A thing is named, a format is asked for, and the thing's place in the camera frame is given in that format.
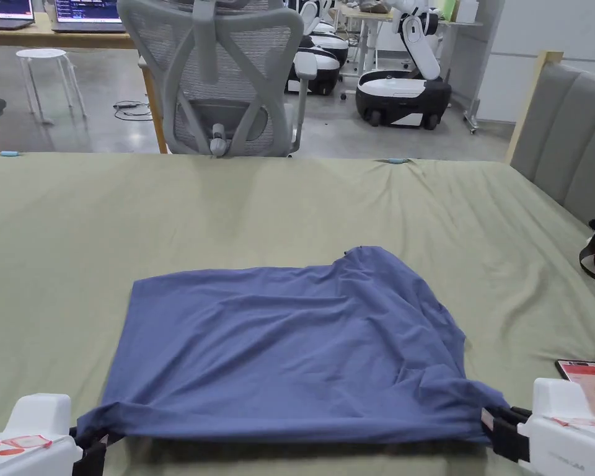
mobile robot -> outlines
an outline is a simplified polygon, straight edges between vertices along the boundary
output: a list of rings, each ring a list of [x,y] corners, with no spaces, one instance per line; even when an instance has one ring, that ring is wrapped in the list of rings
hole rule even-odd
[[[414,71],[370,71],[357,82],[357,112],[373,127],[422,126],[434,130],[449,105],[452,87],[427,41],[438,28],[427,0],[386,0],[393,8],[393,31],[399,33],[415,65]]]
[[[298,1],[290,0],[289,8],[297,9]],[[328,32],[332,25],[322,22],[330,8],[330,0],[301,0],[299,5],[299,13],[304,21],[304,37],[298,51],[313,53],[317,60],[317,77],[308,82],[308,90],[328,96],[342,79],[340,69],[348,57],[348,42]],[[299,79],[294,68],[291,68],[285,90],[299,90]]]

gray upholstered headboard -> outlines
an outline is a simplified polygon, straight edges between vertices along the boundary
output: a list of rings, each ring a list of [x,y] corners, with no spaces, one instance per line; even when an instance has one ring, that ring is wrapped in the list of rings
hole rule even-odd
[[[585,223],[595,218],[595,75],[543,53],[508,160]]]

white stool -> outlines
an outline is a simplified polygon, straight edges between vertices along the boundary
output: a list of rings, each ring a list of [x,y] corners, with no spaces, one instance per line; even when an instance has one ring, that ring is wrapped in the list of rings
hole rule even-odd
[[[37,86],[35,85],[35,79],[33,78],[33,70],[31,69],[31,61],[33,59],[52,59],[54,58],[57,61],[57,65],[59,71],[61,73],[61,83],[64,87],[64,95],[66,95],[66,101],[68,102],[68,107],[73,107],[73,102],[70,99],[70,93],[68,91],[68,84],[66,83],[66,74],[64,73],[64,67],[62,65],[62,60],[66,63],[66,67],[68,69],[68,77],[70,78],[70,83],[72,84],[75,92],[77,94],[77,100],[79,101],[79,106],[82,109],[82,114],[86,117],[86,110],[84,109],[84,99],[82,98],[82,94],[79,90],[79,86],[77,85],[77,79],[75,77],[75,67],[73,63],[70,62],[68,56],[66,56],[66,52],[64,50],[56,50],[54,48],[41,48],[38,50],[20,50],[16,53],[17,57],[19,58],[20,65],[22,67],[22,75],[24,77],[25,87],[27,88],[27,100],[29,100],[29,110],[31,114],[35,113],[33,111],[33,101],[31,101],[31,93],[29,90],[29,82],[31,86],[33,86],[33,94],[35,95],[35,101],[37,103],[37,109],[40,112],[40,119],[44,124],[53,124],[52,121],[46,120],[44,118],[44,114],[42,112],[42,105],[40,104],[40,96],[37,93]]]

desk leg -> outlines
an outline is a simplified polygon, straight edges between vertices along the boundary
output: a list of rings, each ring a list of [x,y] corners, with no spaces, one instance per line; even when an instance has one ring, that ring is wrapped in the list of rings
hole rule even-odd
[[[363,63],[366,59],[366,50],[368,49],[368,22],[361,21],[361,33],[359,35],[359,60],[357,61],[357,76],[363,74]]]
[[[339,25],[340,25],[340,8],[337,7],[335,9],[335,21],[333,22],[333,27],[335,28],[335,33],[337,32]]]
[[[379,31],[379,23],[375,20],[366,21],[366,29],[368,30],[368,37],[366,38],[366,62],[364,66],[365,71],[372,71],[374,69],[373,63],[375,60],[375,49],[377,48],[377,32]]]
[[[163,135],[163,118],[159,109],[159,100],[154,92],[152,74],[147,68],[141,68],[141,71],[143,72],[145,91],[148,94],[149,109],[152,111],[152,120],[154,122],[154,131],[157,134],[157,142],[159,143],[159,152],[161,154],[167,154],[167,145],[165,144],[165,136]]]
[[[452,72],[452,57],[456,49],[456,38],[458,37],[458,26],[448,25],[443,35],[443,45],[441,49],[441,78],[445,82],[450,82]]]

laptop screen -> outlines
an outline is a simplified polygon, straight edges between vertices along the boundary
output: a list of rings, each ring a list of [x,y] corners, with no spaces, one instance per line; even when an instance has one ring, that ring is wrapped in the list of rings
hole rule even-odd
[[[31,0],[0,0],[0,19],[33,20]]]
[[[55,0],[58,22],[121,23],[117,0]]]

